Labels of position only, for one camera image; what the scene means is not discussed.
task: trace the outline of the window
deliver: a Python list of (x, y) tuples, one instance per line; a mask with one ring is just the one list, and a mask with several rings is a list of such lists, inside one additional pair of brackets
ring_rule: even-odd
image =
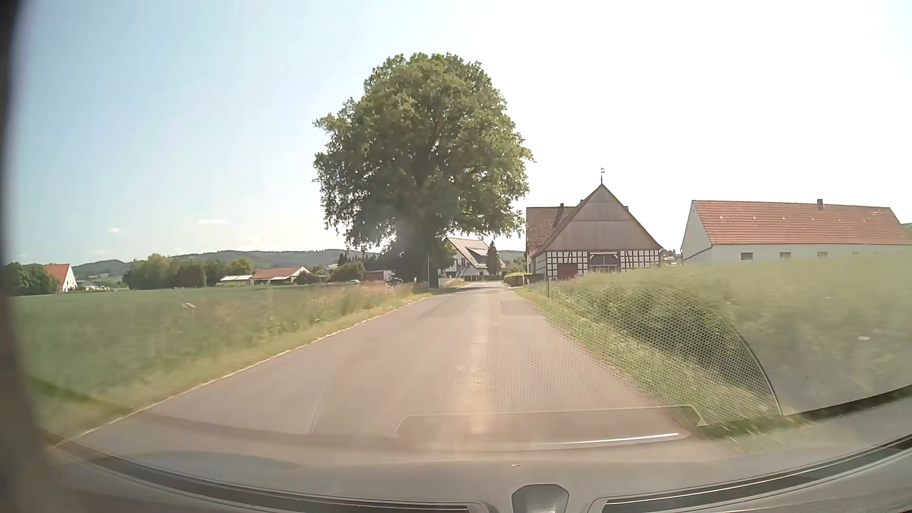
[(620, 269), (620, 260), (617, 255), (595, 253), (589, 255), (588, 270), (596, 273), (611, 273)]

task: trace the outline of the forested hill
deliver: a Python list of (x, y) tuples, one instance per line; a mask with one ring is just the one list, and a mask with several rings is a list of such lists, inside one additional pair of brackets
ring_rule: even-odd
[[(319, 249), (316, 251), (238, 251), (225, 249), (223, 251), (213, 251), (210, 253), (190, 253), (187, 255), (177, 255), (175, 258), (185, 260), (189, 258), (199, 258), (200, 260), (223, 260), (230, 261), (238, 257), (248, 257), (254, 261), (254, 267), (258, 269), (268, 269), (270, 267), (292, 267), (292, 266), (328, 266), (338, 261), (339, 253), (345, 249)], [(504, 249), (499, 251), (501, 259), (510, 263), (514, 258), (521, 257), (522, 251), (512, 251)], [(361, 255), (359, 251), (348, 253), (352, 257)], [(73, 266), (73, 274), (76, 278), (86, 278), (108, 273), (113, 277), (118, 277), (127, 272), (130, 268), (129, 262), (120, 260), (101, 260), (99, 262), (90, 262), (81, 266)]]

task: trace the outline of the red roof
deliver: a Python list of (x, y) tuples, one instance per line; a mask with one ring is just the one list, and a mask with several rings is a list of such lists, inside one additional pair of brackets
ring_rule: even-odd
[(712, 244), (912, 245), (884, 206), (694, 201)]
[(276, 267), (274, 269), (263, 269), (256, 271), (250, 279), (275, 279), (278, 277), (291, 277), (294, 273), (301, 270), (302, 267)]
[(525, 209), (525, 249), (529, 257), (548, 240), (557, 225), (566, 218), (572, 206), (529, 206)]
[(42, 266), (52, 277), (57, 279), (57, 290), (63, 288), (63, 282), (67, 280), (67, 271), (69, 271), (69, 264), (46, 264)]

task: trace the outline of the door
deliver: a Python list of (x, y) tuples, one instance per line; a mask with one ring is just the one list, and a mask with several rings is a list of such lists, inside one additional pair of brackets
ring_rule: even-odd
[(576, 264), (557, 264), (557, 279), (570, 279), (576, 276)]

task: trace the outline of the road edge line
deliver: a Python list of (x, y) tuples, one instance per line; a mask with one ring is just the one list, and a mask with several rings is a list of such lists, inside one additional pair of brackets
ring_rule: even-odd
[(287, 349), (287, 350), (285, 350), (285, 351), (279, 352), (279, 353), (277, 353), (277, 354), (274, 354), (274, 355), (270, 356), (269, 358), (265, 358), (265, 359), (263, 359), (263, 360), (260, 360), (260, 361), (257, 361), (257, 362), (255, 362), (255, 363), (252, 363), (252, 364), (250, 364), (250, 365), (248, 365), (248, 366), (246, 366), (246, 367), (244, 367), (244, 368), (242, 368), (242, 369), (239, 369), (239, 370), (233, 371), (233, 372), (229, 372), (229, 373), (225, 374), (224, 376), (222, 376), (222, 377), (220, 377), (220, 378), (214, 378), (214, 379), (209, 380), (208, 382), (203, 382), (203, 383), (200, 383), (200, 384), (198, 384), (198, 385), (193, 385), (191, 388), (188, 388), (187, 390), (185, 390), (185, 391), (183, 391), (183, 392), (175, 393), (174, 395), (170, 395), (170, 396), (168, 396), (168, 397), (162, 399), (161, 401), (157, 401), (156, 403), (152, 403), (152, 404), (149, 404), (149, 405), (147, 405), (147, 406), (143, 406), (143, 407), (138, 408), (138, 409), (136, 409), (136, 410), (134, 410), (134, 411), (132, 411), (132, 412), (130, 412), (130, 413), (128, 413), (128, 414), (121, 415), (120, 417), (111, 419), (110, 421), (107, 421), (106, 423), (104, 423), (104, 424), (102, 424), (102, 425), (97, 425), (97, 426), (95, 426), (95, 427), (93, 427), (93, 428), (91, 428), (91, 429), (88, 429), (87, 431), (84, 431), (84, 432), (80, 433), (80, 434), (77, 434), (77, 435), (72, 436), (72, 437), (69, 437), (69, 438), (65, 438), (65, 439), (63, 439), (63, 440), (57, 442), (56, 444), (51, 445), (51, 447), (60, 447), (61, 445), (66, 444), (67, 442), (75, 442), (75, 441), (78, 440), (79, 438), (82, 438), (83, 436), (85, 436), (85, 435), (87, 435), (87, 434), (93, 433), (93, 432), (95, 432), (95, 431), (101, 429), (102, 427), (107, 427), (107, 426), (109, 426), (109, 425), (111, 425), (111, 424), (114, 424), (114, 423), (116, 423), (116, 422), (118, 422), (118, 421), (122, 421), (123, 419), (126, 419), (126, 418), (128, 418), (128, 417), (131, 417), (131, 416), (133, 416), (133, 415), (135, 415), (135, 414), (141, 414), (142, 412), (145, 412), (145, 411), (147, 411), (147, 410), (150, 410), (150, 409), (152, 409), (152, 408), (158, 406), (159, 404), (166, 403), (166, 402), (170, 401), (171, 399), (174, 399), (175, 397), (180, 397), (180, 396), (182, 396), (182, 395), (184, 395), (184, 394), (186, 394), (186, 393), (193, 392), (194, 390), (200, 389), (200, 388), (202, 388), (202, 387), (204, 387), (204, 386), (206, 386), (206, 385), (208, 385), (208, 384), (212, 384), (212, 383), (214, 383), (214, 382), (220, 382), (221, 380), (223, 380), (223, 379), (225, 379), (225, 378), (230, 378), (230, 377), (234, 376), (235, 374), (240, 374), (241, 372), (244, 372), (244, 371), (246, 371), (246, 370), (248, 370), (248, 369), (252, 369), (253, 367), (256, 367), (257, 365), (259, 365), (259, 364), (261, 364), (261, 363), (266, 363), (267, 361), (275, 360), (276, 358), (278, 358), (278, 357), (280, 357), (280, 356), (282, 356), (282, 355), (285, 355), (285, 354), (287, 354), (287, 353), (289, 353), (289, 352), (291, 352), (291, 351), (297, 351), (297, 350), (299, 350), (299, 349), (303, 349), (303, 348), (305, 348), (305, 347), (307, 347), (307, 346), (310, 346), (310, 345), (312, 345), (312, 344), (316, 344), (317, 342), (319, 342), (319, 341), (321, 341), (321, 340), (323, 340), (323, 339), (328, 339), (329, 337), (332, 337), (333, 335), (337, 335), (337, 334), (339, 334), (339, 333), (341, 333), (341, 332), (343, 332), (343, 331), (351, 330), (352, 328), (355, 328), (356, 326), (360, 326), (360, 325), (364, 324), (365, 322), (368, 322), (369, 320), (373, 320), (373, 319), (376, 319), (376, 318), (378, 318), (378, 317), (383, 317), (383, 316), (385, 316), (385, 315), (387, 315), (387, 314), (389, 314), (389, 313), (392, 313), (392, 312), (394, 312), (394, 311), (401, 310), (401, 309), (403, 309), (403, 308), (405, 308), (405, 307), (407, 307), (407, 306), (414, 305), (415, 303), (421, 302), (421, 301), (423, 301), (423, 300), (425, 300), (425, 299), (427, 299), (427, 298), (432, 298), (432, 297), (433, 297), (433, 296), (425, 296), (424, 298), (415, 299), (414, 301), (409, 301), (408, 303), (406, 303), (406, 304), (404, 304), (404, 305), (402, 305), (402, 306), (400, 306), (400, 307), (396, 307), (396, 308), (394, 308), (394, 309), (387, 310), (387, 311), (385, 311), (385, 312), (383, 312), (383, 313), (379, 313), (379, 314), (375, 315), (374, 317), (371, 317), (371, 318), (368, 318), (368, 319), (361, 320), (360, 322), (357, 322), (357, 323), (355, 323), (355, 324), (352, 324), (351, 326), (348, 326), (347, 328), (343, 328), (343, 329), (341, 329), (341, 330), (333, 331), (332, 333), (329, 333), (329, 334), (324, 335), (324, 336), (322, 336), (322, 337), (313, 339), (313, 340), (309, 341), (309, 342), (306, 343), (306, 344), (301, 344), (301, 345), (299, 345), (299, 346), (297, 346), (297, 347), (294, 347), (294, 348)]

